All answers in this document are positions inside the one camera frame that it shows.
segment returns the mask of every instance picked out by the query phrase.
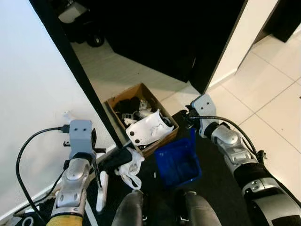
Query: floor tile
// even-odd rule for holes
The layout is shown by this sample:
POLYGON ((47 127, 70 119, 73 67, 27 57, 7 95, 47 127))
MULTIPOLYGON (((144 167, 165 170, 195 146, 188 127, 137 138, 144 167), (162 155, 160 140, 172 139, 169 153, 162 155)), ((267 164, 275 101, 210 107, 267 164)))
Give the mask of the floor tile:
POLYGON ((301 154, 257 115, 241 124, 257 150, 267 153, 267 169, 301 200, 301 154))
POLYGON ((301 42, 295 38, 286 43, 267 36, 256 45, 252 52, 278 68, 294 80, 301 77, 301 42))
POLYGON ((167 109, 167 111, 173 115, 180 110, 187 110, 186 105, 190 105, 191 102, 200 95, 191 85, 188 85, 184 89, 176 92, 170 97, 164 99, 161 103, 167 109))
POLYGON ((185 82, 114 53, 107 42, 98 48, 92 48, 86 43, 72 46, 102 102, 140 82, 143 82, 158 100, 187 86, 185 82))
POLYGON ((264 106, 258 116, 301 151, 301 86, 294 83, 264 106))
MULTIPOLYGON (((208 92, 216 106, 218 116, 229 118, 237 124, 250 117, 253 112, 229 93, 224 87, 216 87, 208 92)), ((190 85, 164 99, 162 105, 170 114, 175 114, 196 99, 200 94, 190 85)))
POLYGON ((208 94, 216 106, 217 116, 228 118, 236 124, 240 124, 253 114, 248 107, 222 86, 210 90, 208 94))
POLYGON ((256 112, 292 83, 292 79, 250 52, 236 75, 223 86, 256 112))
POLYGON ((298 33, 294 34, 293 38, 298 40, 298 41, 301 41, 301 32, 298 32, 298 33))

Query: black wheel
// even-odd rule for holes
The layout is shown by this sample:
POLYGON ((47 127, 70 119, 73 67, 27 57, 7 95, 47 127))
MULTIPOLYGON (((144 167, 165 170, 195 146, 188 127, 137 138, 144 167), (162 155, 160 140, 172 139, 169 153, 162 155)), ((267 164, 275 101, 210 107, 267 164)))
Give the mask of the black wheel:
POLYGON ((89 35, 87 38, 87 43, 92 47, 100 47, 104 43, 104 37, 99 34, 89 35))

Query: open doorway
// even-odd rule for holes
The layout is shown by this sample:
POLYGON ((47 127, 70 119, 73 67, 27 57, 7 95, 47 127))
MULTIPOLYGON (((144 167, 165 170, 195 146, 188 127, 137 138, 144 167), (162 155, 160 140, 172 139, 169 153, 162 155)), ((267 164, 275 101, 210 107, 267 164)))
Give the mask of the open doorway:
POLYGON ((273 35, 282 42, 287 42, 301 24, 301 2, 279 0, 258 33, 254 44, 273 35))
POLYGON ((158 100, 188 81, 204 93, 247 1, 174 3, 173 8, 95 0, 30 2, 73 73, 85 73, 104 102, 139 82, 158 100), (72 7, 78 14, 75 33, 67 24, 72 19, 62 16, 72 7), (92 28, 83 25, 91 20, 92 28), (84 26, 93 32, 85 36, 84 26))

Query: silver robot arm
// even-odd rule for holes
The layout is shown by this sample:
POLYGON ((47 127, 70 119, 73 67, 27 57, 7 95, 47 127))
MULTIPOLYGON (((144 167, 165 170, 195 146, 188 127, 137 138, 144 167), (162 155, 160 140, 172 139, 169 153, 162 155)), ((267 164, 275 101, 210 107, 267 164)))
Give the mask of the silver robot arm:
MULTIPOLYGON (((209 95, 191 103, 191 118, 216 116, 209 95)), ((199 135, 210 139, 223 153, 226 164, 242 189, 251 220, 255 225, 301 226, 300 202, 285 188, 263 163, 259 163, 243 142, 240 133, 216 119, 199 119, 199 135)))
POLYGON ((96 153, 93 150, 92 122, 72 120, 69 134, 70 142, 64 143, 64 146, 71 147, 69 166, 62 175, 62 187, 55 199, 48 226, 63 225, 65 221, 69 225, 82 224, 91 167, 95 172, 98 189, 101 189, 96 153))

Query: white plastic object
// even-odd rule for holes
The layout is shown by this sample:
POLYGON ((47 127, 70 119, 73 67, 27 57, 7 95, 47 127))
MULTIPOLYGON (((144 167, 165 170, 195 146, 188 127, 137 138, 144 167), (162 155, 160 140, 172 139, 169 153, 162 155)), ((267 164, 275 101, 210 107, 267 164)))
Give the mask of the white plastic object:
POLYGON ((136 123, 137 120, 135 119, 124 119, 124 123, 128 126, 130 124, 136 123))
POLYGON ((144 158, 133 148, 127 147, 127 150, 132 154, 132 160, 119 166, 119 168, 115 170, 115 174, 120 175, 124 183, 129 185, 132 189, 140 190, 142 182, 136 175, 139 173, 144 158))
POLYGON ((166 137, 173 129, 174 126, 169 127, 162 121, 158 109, 155 113, 130 125, 126 133, 133 144, 149 145, 166 137))
POLYGON ((74 2, 72 5, 70 5, 61 15, 58 16, 60 21, 63 23, 72 23, 75 18, 82 15, 84 12, 86 12, 86 8, 80 5, 77 2, 74 2))
POLYGON ((101 212, 105 207, 107 201, 107 191, 108 191, 108 182, 109 175, 105 171, 100 173, 100 182, 102 183, 102 188, 97 191, 97 200, 96 200, 96 211, 101 212))
POLYGON ((63 117, 66 119, 66 121, 70 124, 72 120, 75 120, 76 118, 70 111, 66 111, 63 113, 63 117))

